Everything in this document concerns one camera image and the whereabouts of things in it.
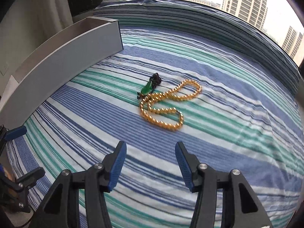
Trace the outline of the white cardboard box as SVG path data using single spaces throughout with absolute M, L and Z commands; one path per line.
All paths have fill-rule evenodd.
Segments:
M 40 45 L 11 75 L 1 98 L 1 124 L 14 129 L 55 91 L 123 50 L 118 20 L 86 17 Z

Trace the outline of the white curtain left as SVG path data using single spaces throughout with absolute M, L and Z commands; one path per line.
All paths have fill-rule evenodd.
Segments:
M 15 0 L 1 20 L 1 61 L 27 57 L 72 23 L 68 0 Z

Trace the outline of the striped blue green bedsheet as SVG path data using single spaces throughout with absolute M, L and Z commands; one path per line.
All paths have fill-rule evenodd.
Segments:
M 89 168 L 127 144 L 114 190 L 114 227 L 188 227 L 196 194 L 185 186 L 176 142 L 215 170 L 239 169 L 274 227 L 285 227 L 303 182 L 303 126 L 294 61 L 253 26 L 177 0 L 109 0 L 97 17 L 119 22 L 123 50 L 55 91 L 7 145 L 17 176 L 45 176 L 37 208 L 64 169 Z

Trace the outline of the white wall socket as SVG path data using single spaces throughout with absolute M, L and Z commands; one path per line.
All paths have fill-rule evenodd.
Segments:
M 7 62 L 0 64 L 0 73 L 4 76 L 6 75 L 7 71 L 9 69 L 9 64 Z

